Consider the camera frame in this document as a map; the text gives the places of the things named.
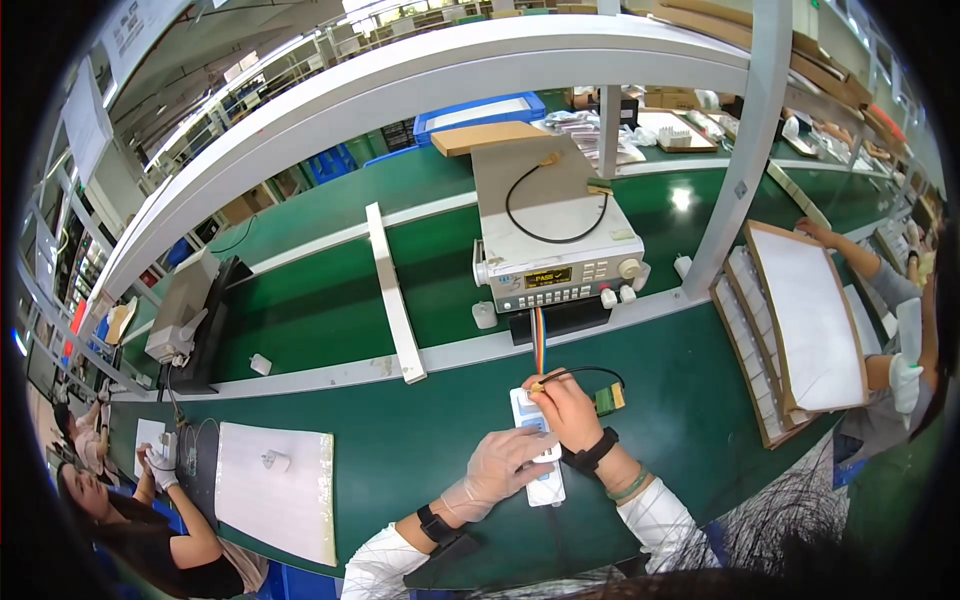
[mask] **power strip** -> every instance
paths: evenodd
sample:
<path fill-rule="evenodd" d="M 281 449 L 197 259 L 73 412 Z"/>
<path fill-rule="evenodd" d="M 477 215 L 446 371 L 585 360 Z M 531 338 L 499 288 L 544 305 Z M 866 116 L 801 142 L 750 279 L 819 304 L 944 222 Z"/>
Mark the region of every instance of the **power strip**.
<path fill-rule="evenodd" d="M 510 404 L 514 410 L 514 425 L 525 427 L 535 425 L 544 433 L 550 432 L 550 425 L 540 408 L 530 399 L 530 393 L 523 388 L 514 388 L 510 391 Z M 530 506 L 544 506 L 551 504 L 560 506 L 566 500 L 564 491 L 564 477 L 560 473 L 560 443 L 557 442 L 540 456 L 534 458 L 535 463 L 556 463 L 553 471 L 527 484 L 527 502 Z"/>

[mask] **black hair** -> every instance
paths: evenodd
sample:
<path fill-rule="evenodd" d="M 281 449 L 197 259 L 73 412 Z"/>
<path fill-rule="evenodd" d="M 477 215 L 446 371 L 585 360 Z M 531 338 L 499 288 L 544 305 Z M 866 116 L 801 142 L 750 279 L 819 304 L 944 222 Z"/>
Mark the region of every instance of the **black hair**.
<path fill-rule="evenodd" d="M 80 530 L 94 543 L 106 549 L 114 560 L 127 564 L 155 588 L 175 598 L 188 598 L 189 594 L 175 582 L 170 581 L 169 577 L 157 572 L 156 566 L 147 561 L 138 551 L 138 547 L 144 541 L 159 540 L 162 543 L 169 543 L 170 535 L 167 531 L 169 519 L 139 500 L 116 492 L 107 492 L 109 503 L 130 522 L 104 525 L 94 522 L 66 486 L 66 479 L 63 476 L 63 468 L 66 465 L 67 463 L 63 463 L 57 469 L 57 492 Z"/>
<path fill-rule="evenodd" d="M 54 422 L 65 440 L 70 439 L 70 407 L 66 402 L 54 404 Z"/>
<path fill-rule="evenodd" d="M 920 421 L 910 436 L 913 441 L 940 415 L 947 403 L 947 389 L 957 364 L 960 351 L 960 224 L 953 217 L 946 218 L 944 228 L 937 235 L 937 261 L 934 265 L 934 304 L 937 320 L 937 389 Z"/>

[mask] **machine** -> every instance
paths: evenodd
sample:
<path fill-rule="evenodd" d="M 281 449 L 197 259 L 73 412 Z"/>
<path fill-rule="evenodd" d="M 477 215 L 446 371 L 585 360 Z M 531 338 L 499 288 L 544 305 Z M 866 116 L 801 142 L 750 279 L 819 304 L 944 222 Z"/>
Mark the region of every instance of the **machine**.
<path fill-rule="evenodd" d="M 483 233 L 473 276 L 491 287 L 497 313 L 597 297 L 609 309 L 636 299 L 649 273 L 643 241 L 609 188 L 588 185 L 596 173 L 569 136 L 471 153 Z"/>

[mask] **white sleeve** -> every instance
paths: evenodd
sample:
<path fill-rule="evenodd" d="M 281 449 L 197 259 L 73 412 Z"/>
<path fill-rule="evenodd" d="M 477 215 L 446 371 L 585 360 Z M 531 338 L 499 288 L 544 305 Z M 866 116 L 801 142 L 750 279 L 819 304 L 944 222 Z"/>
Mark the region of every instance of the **white sleeve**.
<path fill-rule="evenodd" d="M 403 597 L 403 576 L 414 572 L 430 557 L 410 545 L 390 523 L 349 560 L 340 600 Z"/>
<path fill-rule="evenodd" d="M 640 540 L 640 549 L 651 555 L 647 573 L 669 571 L 683 549 L 704 552 L 706 565 L 719 566 L 707 536 L 697 528 L 683 502 L 659 477 L 640 495 L 616 511 Z"/>

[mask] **black wrist strap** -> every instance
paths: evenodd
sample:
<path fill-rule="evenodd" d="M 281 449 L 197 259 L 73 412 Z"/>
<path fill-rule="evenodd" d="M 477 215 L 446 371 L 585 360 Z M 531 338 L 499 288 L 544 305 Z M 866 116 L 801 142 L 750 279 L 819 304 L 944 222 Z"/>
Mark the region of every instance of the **black wrist strap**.
<path fill-rule="evenodd" d="M 463 532 L 453 529 L 443 519 L 434 515 L 429 504 L 421 506 L 417 510 L 417 516 L 420 518 L 420 530 L 442 547 L 449 546 L 463 535 Z"/>
<path fill-rule="evenodd" d="M 580 450 L 574 454 L 564 446 L 561 460 L 571 467 L 576 468 L 584 475 L 595 477 L 594 471 L 597 470 L 600 459 L 607 456 L 607 453 L 610 452 L 610 449 L 613 448 L 613 445 L 619 442 L 619 440 L 620 436 L 616 435 L 612 427 L 605 427 L 603 437 L 593 445 L 593 448 L 590 450 Z"/>

